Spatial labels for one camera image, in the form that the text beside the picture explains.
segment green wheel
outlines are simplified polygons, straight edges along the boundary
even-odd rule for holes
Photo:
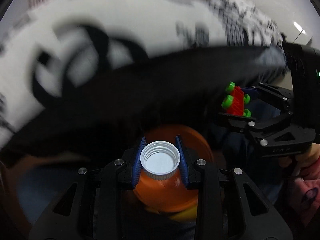
[[[227,95],[226,98],[223,100],[221,106],[223,109],[228,109],[233,102],[233,96],[231,95]]]
[[[236,84],[230,82],[229,85],[226,87],[226,92],[230,94],[235,89]]]
[[[243,102],[245,105],[249,104],[250,103],[250,96],[248,94],[244,94],[244,97],[243,97]]]
[[[245,116],[245,117],[251,117],[251,112],[250,112],[248,109],[245,109],[245,110],[243,111],[243,116]]]

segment white bottle cap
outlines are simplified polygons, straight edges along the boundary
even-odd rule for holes
[[[164,180],[172,177],[177,171],[180,163],[180,153],[173,144],[156,141],[144,147],[140,161],[150,178]]]

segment orange plate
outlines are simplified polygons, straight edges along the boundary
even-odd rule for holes
[[[213,162],[213,154],[204,137],[197,131],[184,125],[167,125],[154,129],[145,135],[147,143],[167,141],[175,143],[175,137],[181,135],[183,144],[197,151],[199,158]],[[198,190],[187,190],[183,185],[179,170],[166,180],[149,178],[141,170],[140,180],[133,191],[145,205],[160,212],[180,212],[196,205]]]

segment black and white fabric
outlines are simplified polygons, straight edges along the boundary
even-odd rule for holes
[[[194,47],[281,44],[276,23],[247,0],[47,0],[1,44],[0,148],[102,71]]]

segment red and green toy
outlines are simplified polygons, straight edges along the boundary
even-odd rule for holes
[[[233,82],[226,88],[228,95],[223,100],[221,106],[227,111],[228,114],[251,117],[251,112],[244,109],[244,105],[250,102],[250,96],[244,94],[240,87],[236,86]]]

